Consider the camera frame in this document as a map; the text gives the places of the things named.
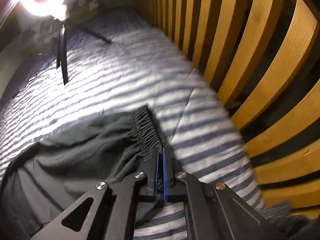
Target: black fabric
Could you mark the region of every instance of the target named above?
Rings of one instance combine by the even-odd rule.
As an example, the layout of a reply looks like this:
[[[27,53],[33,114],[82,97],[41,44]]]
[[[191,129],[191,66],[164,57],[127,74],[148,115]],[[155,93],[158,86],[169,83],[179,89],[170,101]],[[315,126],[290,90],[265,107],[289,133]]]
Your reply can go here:
[[[30,239],[99,181],[145,169],[166,139],[147,106],[99,116],[24,150],[0,187],[0,226],[10,239]],[[140,203],[141,219],[156,203]]]
[[[285,234],[290,240],[300,240],[298,233],[311,229],[310,225],[312,225],[312,223],[310,223],[304,215],[290,215],[290,202],[288,200],[257,211],[270,224],[275,225],[279,231]]]

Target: light bulb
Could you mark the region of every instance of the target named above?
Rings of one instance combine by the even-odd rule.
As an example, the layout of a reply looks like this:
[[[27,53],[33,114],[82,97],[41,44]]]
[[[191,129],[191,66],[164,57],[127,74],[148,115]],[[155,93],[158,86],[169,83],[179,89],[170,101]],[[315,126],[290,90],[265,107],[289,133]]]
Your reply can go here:
[[[38,16],[57,14],[57,8],[60,10],[63,1],[64,0],[47,0],[44,3],[37,3],[34,0],[20,0],[24,8]]]

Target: bed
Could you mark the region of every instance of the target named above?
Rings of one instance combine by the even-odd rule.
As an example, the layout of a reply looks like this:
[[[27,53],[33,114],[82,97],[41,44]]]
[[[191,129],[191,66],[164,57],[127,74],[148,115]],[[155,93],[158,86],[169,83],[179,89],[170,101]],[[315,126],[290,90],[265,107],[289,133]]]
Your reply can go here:
[[[112,39],[85,33],[68,40],[64,86],[55,58],[6,106],[0,128],[0,179],[14,157],[50,134],[96,115],[147,104],[185,171],[201,181],[225,182],[254,208],[262,208],[250,161],[216,93],[159,29],[133,8],[110,9],[88,26]],[[135,239],[187,238],[182,203],[153,210]]]

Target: blue and white striped sheet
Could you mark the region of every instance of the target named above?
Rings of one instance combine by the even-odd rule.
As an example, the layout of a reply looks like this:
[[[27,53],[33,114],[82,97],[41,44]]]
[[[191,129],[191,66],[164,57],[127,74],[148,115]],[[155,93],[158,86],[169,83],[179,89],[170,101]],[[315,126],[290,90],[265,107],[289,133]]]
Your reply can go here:
[[[133,9],[118,8],[90,23],[113,44],[76,33],[68,40],[70,82],[52,60],[10,101],[1,119],[0,179],[12,158],[48,134],[88,115],[148,104],[185,171],[226,182],[253,207],[263,206],[239,132],[215,92],[160,30]],[[158,206],[134,239],[186,239],[182,203]]]

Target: black cable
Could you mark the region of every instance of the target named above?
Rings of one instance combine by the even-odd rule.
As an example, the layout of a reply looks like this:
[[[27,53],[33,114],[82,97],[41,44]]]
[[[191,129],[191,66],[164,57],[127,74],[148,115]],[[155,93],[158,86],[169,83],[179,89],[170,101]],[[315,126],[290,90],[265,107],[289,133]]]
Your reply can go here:
[[[47,54],[44,54],[44,53],[39,53],[39,54],[38,54],[38,56],[42,56],[42,55],[48,56]],[[23,89],[21,89],[21,90],[19,90],[19,91],[17,92],[17,94],[15,95],[15,97],[16,97],[19,93],[23,92],[23,91],[26,89],[27,85],[28,85],[30,82],[32,82],[32,81],[34,81],[34,80],[37,79],[39,72],[44,71],[44,70],[47,70],[47,69],[49,68],[49,66],[50,66],[49,60],[48,60],[48,59],[45,59],[44,61],[47,61],[47,66],[46,66],[44,69],[39,69],[39,70],[37,70],[37,71],[32,72],[31,75],[30,75],[30,79],[27,81],[26,85],[23,87]]]
[[[46,31],[47,32],[47,34],[51,34],[51,50],[52,50],[52,54],[53,54],[53,57],[56,57],[56,53],[54,52],[54,46],[52,45],[52,41],[53,41],[53,29],[54,29],[54,22],[55,22],[55,19],[54,19],[54,17],[52,17],[52,22],[51,22],[51,26],[52,26],[52,28],[51,28],[51,31]]]

